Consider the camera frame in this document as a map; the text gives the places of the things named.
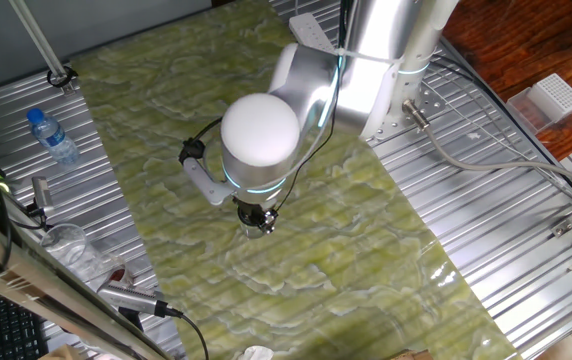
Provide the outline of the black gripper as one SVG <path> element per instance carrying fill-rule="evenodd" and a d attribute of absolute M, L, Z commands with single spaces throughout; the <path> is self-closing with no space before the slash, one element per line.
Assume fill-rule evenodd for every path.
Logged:
<path fill-rule="evenodd" d="M 237 214 L 242 223 L 249 223 L 248 214 L 264 214 L 264 218 L 259 225 L 260 230 L 264 234 L 271 234 L 275 230 L 275 224 L 278 212 L 273 207 L 263 207 L 261 204 L 251 204 L 235 199 L 237 205 Z"/>

